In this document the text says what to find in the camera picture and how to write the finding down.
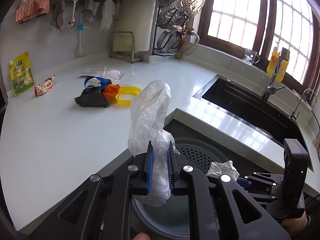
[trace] sink rim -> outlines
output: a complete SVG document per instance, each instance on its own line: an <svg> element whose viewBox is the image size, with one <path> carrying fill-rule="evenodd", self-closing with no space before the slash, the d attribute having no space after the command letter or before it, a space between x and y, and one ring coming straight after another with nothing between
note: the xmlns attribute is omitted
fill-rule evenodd
<svg viewBox="0 0 320 240"><path fill-rule="evenodd" d="M264 136L266 136L267 138L269 138L271 141L275 142L277 145L279 145L279 146L281 146L282 148L284 148L283 143L277 141L275 138L273 138L272 136L270 136L269 134L267 134L265 131L263 131L263 130L260 129L259 127L254 126L253 124L247 122L246 120L244 120L244 119L242 119L241 117L233 114L232 112L230 112L230 111L222 108L221 106L218 106L218 105L216 105L216 104L214 104L214 103L212 103L212 102L210 102L210 101L202 98L202 96L209 90L210 87L212 87L212 85L213 85L219 78L220 78L220 79L223 79L223 80L225 80L225 81L227 81L227 82L230 82L230 83L232 83L232 84L234 84L234 85L236 85L237 87L245 90L246 92L252 94L253 96L255 96L255 97L257 97L257 98L260 98L260 97L261 97L261 96L259 96L258 94L252 92L251 90L249 90L249 89L247 89L247 88L239 85L238 83L232 81L231 79L226 78L226 77L224 77L224 76L221 76L221 75L219 75L219 74L215 75L214 78L212 78L212 79L211 79L207 84L205 84L198 92L196 92L196 93L193 95L193 97L196 98L196 99L198 99L198 100L200 100L200 101L206 102L206 103L209 104L210 106L213 106L214 108L216 108L216 109L224 112L225 114L227 114L227 115L229 115L229 116L237 119L238 121L240 121L240 122L248 125L248 126L251 127L252 129L258 131L259 133L261 133L261 134L263 134ZM275 105L271 104L269 101L266 101L265 103L268 104L268 105L270 105L270 106L273 107L274 109L276 109L278 112L280 112L280 113L283 114L284 116L288 117L288 119L290 119L290 118L289 118L289 115L287 115L285 112L283 112L281 109L279 109L279 108L276 107ZM293 122L293 123L298 127L299 132L300 132L300 134L301 134L301 136L302 136L300 127L299 127L299 125L297 124L297 122L296 122L295 120L291 120L291 122ZM302 136L302 138L303 138L303 141L304 141L305 146L306 146L306 151L309 153L307 144L306 144L306 142L305 142L305 140L304 140L304 137Z"/></svg>

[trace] faucet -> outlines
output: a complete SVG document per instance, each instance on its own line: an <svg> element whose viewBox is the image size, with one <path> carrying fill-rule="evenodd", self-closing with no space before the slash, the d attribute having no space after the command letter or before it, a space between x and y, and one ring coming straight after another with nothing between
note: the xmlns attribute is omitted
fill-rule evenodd
<svg viewBox="0 0 320 240"><path fill-rule="evenodd" d="M302 96L301 96L301 98L300 98L300 101L299 101L299 103L297 104L297 107L294 109L294 111L293 111L292 114L290 115L290 119L297 120L298 115L300 114L300 112L299 112L297 115L295 115L295 113L296 113L296 111L297 111L297 108L298 108L301 100L303 99L303 96L304 96L305 92L308 91L308 90L312 91L312 93L315 95L315 99L316 99L316 103L317 103L316 93L315 93L311 88L307 88L307 89L303 92L303 94L302 94Z"/></svg>
<svg viewBox="0 0 320 240"><path fill-rule="evenodd" d="M284 60L289 61L289 56L290 56L290 51L286 48L282 48L280 56L276 62L275 68L273 70L273 74L271 75L269 85L265 88L265 90L261 96L261 99L263 101L268 101L270 95L274 95L278 90L287 87L287 86L283 86L283 87L279 87L279 88L274 88L273 84L276 81L276 77L279 73L282 62Z"/></svg>

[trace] metal spoon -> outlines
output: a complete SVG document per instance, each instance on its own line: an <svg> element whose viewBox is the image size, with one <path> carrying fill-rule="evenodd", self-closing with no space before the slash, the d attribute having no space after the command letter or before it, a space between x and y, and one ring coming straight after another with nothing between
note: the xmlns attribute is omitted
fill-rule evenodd
<svg viewBox="0 0 320 240"><path fill-rule="evenodd" d="M78 0L73 0L73 13L72 13L72 20L68 23L68 28L72 29L76 26L76 20L75 20L75 9L76 9L76 2Z"/></svg>

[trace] kitchen counter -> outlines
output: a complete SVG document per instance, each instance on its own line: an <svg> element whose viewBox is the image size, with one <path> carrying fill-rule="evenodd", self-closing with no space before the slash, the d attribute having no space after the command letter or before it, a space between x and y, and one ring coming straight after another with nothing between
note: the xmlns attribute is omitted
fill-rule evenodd
<svg viewBox="0 0 320 240"><path fill-rule="evenodd" d="M79 72L117 67L136 72L135 86L167 82L171 102L166 123L175 118L273 173L282 173L283 148L253 128L192 96L216 74L244 85L242 77L212 65L184 60L135 63L107 53L76 59L34 76L35 84L56 75L53 89L35 98L32 89L10 99L0 138L0 176L6 204L20 230L107 164L128 157L130 107L83 108L74 98L84 89ZM308 169L305 192L320 192L317 150L303 125L314 172Z"/></svg>

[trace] pink sponge cloth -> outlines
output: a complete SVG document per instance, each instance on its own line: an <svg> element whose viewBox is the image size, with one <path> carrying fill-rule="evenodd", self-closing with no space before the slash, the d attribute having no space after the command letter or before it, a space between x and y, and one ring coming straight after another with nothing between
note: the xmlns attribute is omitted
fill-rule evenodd
<svg viewBox="0 0 320 240"><path fill-rule="evenodd" d="M17 7L16 22L22 23L40 14L48 13L50 0L29 0Z"/></svg>

